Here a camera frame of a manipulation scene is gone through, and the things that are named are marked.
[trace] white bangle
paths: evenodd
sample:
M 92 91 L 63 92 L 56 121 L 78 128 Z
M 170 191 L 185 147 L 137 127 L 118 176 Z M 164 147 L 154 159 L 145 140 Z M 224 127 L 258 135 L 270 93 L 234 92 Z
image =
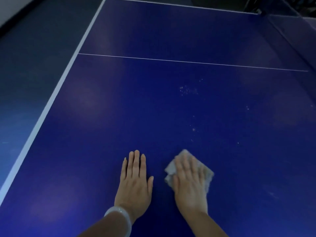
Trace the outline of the white bangle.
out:
M 124 217 L 125 217 L 125 219 L 126 219 L 126 221 L 127 221 L 127 228 L 128 228 L 125 237 L 129 237 L 130 234 L 131 234 L 131 232 L 132 232 L 132 223 L 131 223 L 129 214 L 128 214 L 128 213 L 126 212 L 126 210 L 124 210 L 122 207 L 113 206 L 113 207 L 109 208 L 109 209 L 105 212 L 105 215 L 104 215 L 104 216 L 106 216 L 106 215 L 108 215 L 109 213 L 114 212 L 114 211 L 120 212 L 122 215 L 124 215 Z

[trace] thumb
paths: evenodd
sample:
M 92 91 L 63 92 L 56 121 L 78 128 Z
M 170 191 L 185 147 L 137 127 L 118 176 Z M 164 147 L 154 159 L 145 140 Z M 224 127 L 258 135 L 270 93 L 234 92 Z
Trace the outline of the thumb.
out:
M 151 197 L 151 194 L 153 192 L 153 185 L 154 185 L 154 177 L 150 176 L 147 182 L 147 186 L 148 186 L 148 194 Z
M 179 191 L 179 178 L 177 175 L 173 175 L 173 191 L 175 194 Z

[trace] towel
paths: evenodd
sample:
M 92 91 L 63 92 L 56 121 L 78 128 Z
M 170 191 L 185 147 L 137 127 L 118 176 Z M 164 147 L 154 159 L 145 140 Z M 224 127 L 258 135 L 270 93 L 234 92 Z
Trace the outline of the towel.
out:
M 192 154 L 184 149 L 179 153 L 179 157 L 180 157 L 180 159 L 182 159 L 185 156 L 187 156 L 189 158 L 190 156 L 192 156 Z M 208 193 L 210 183 L 211 183 L 212 178 L 214 176 L 214 172 L 211 171 L 208 167 L 206 167 L 201 161 L 197 160 L 197 168 L 199 169 L 202 166 L 204 166 L 205 170 L 206 170 L 205 171 L 205 186 L 204 187 L 205 187 L 205 192 Z M 167 174 L 168 174 L 165 178 L 165 182 L 173 189 L 172 176 L 177 173 L 174 159 L 168 164 L 168 166 L 165 169 L 165 172 L 167 172 Z

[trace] white edge line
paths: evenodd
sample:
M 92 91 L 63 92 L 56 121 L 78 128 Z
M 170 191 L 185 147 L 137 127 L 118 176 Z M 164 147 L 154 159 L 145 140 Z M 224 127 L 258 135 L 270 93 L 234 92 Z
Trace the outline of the white edge line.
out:
M 26 141 L 26 143 L 24 144 L 24 146 L 23 146 L 23 148 L 22 148 L 17 160 L 15 161 L 15 163 L 14 163 L 13 167 L 11 168 L 6 180 L 4 181 L 4 183 L 3 183 L 3 185 L 2 185 L 2 187 L 0 189 L 0 206 L 1 206 L 5 196 L 7 194 L 7 192 L 9 191 L 9 188 L 10 188 L 15 176 L 17 175 L 17 173 L 19 171 L 19 168 L 21 167 L 27 152 L 29 151 L 29 149 L 30 149 L 30 147 L 31 147 L 31 145 L 32 145 L 32 143 L 33 143 L 33 141 L 34 141 L 34 139 L 35 139 L 35 137 L 36 137 L 41 125 L 42 125 L 42 123 L 45 120 L 45 117 L 46 117 L 49 109 L 51 108 L 51 106 L 52 106 L 52 104 L 53 104 L 53 102 L 54 102 L 54 100 L 55 100 L 55 98 L 56 98 L 61 86 L 63 85 L 63 83 L 64 83 L 64 81 L 66 79 L 66 76 L 68 75 L 68 72 L 69 72 L 70 68 L 72 67 L 72 65 L 73 65 L 73 63 L 74 63 L 74 61 L 75 61 L 75 59 L 76 59 L 76 57 L 77 57 L 82 45 L 83 45 L 86 37 L 88 36 L 88 33 L 91 30 L 91 27 L 93 26 L 93 23 L 96 20 L 96 18 L 98 16 L 98 14 L 99 14 L 104 2 L 105 2 L 105 0 L 103 0 L 101 2 L 99 8 L 97 9 L 97 12 L 95 13 L 94 17 L 92 18 L 92 20 L 91 20 L 91 22 L 90 22 L 85 34 L 83 35 L 79 45 L 77 46 L 77 49 L 75 50 L 75 52 L 74 52 L 72 58 L 70 59 L 65 71 L 63 72 L 63 75 L 61 76 L 59 82 L 57 83 L 57 86 L 55 87 L 51 97 L 49 98 L 49 100 L 48 100 L 48 102 L 47 102 L 47 104 L 46 104 L 46 106 L 44 108 L 44 110 L 42 111 L 39 119 L 37 120 L 32 132 L 31 132 L 31 134 L 29 135 L 29 137 L 28 137 L 28 139 Z
M 171 3 L 162 3 L 162 2 L 154 2 L 154 1 L 140 1 L 140 0 L 126 0 L 126 1 L 138 1 L 138 2 L 147 2 L 147 3 L 155 3 L 155 4 L 161 4 L 161 5 L 178 6 L 178 7 L 192 7 L 192 8 L 200 8 L 200 9 L 207 9 L 207 10 L 223 11 L 223 12 L 236 12 L 236 13 L 243 13 L 243 14 L 258 15 L 258 13 L 251 13 L 251 12 L 239 12 L 239 11 L 231 11 L 231 10 L 222 10 L 222 9 L 208 8 L 208 7 L 186 6 L 186 5 L 171 4 Z
M 97 54 L 78 53 L 78 55 L 97 55 Z M 117 55 L 97 55 L 97 56 L 130 58 L 130 59 L 142 59 L 142 60 L 153 60 L 153 61 L 165 61 L 165 62 L 195 63 L 195 64 L 216 65 L 216 66 L 235 66 L 235 67 L 248 67 L 248 68 L 270 69 L 270 70 L 282 70 L 282 71 L 301 71 L 301 72 L 308 72 L 308 71 L 306 71 L 306 70 L 282 69 L 282 68 L 272 68 L 272 67 L 257 67 L 257 66 L 239 66 L 239 65 L 217 64 L 217 63 L 204 63 L 204 62 L 186 62 L 186 61 L 175 61 L 175 60 L 162 60 L 162 59 L 150 59 L 150 58 L 140 58 L 140 57 L 117 56 Z

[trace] person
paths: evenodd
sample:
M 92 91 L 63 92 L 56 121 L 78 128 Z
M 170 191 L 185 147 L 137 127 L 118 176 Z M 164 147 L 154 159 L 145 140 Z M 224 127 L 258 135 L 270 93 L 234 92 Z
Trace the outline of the person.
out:
M 151 202 L 154 177 L 146 179 L 146 157 L 131 151 L 124 158 L 120 184 L 114 200 L 114 211 L 105 216 L 78 237 L 125 237 L 133 223 L 141 217 Z M 195 157 L 183 161 L 175 157 L 177 174 L 173 176 L 176 205 L 196 237 L 227 237 L 225 232 L 208 215 L 204 189 L 204 169 L 197 168 Z

